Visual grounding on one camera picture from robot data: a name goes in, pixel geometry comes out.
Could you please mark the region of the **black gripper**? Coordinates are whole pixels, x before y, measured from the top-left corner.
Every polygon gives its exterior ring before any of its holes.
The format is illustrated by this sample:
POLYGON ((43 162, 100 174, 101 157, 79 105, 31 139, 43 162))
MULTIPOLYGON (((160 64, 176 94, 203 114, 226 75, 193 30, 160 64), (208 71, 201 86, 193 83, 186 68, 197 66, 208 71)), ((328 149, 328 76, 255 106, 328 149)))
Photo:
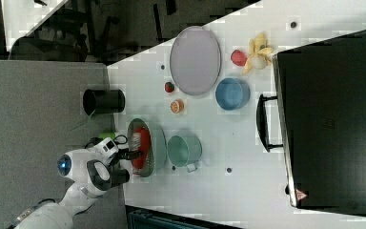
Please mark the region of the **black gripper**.
POLYGON ((120 150, 113 158, 109 165, 109 171, 111 175, 112 187, 122 185, 130 180, 130 173, 127 169, 123 169, 119 165, 119 161, 125 160, 135 160, 142 156, 141 151, 127 152, 127 150, 120 150))

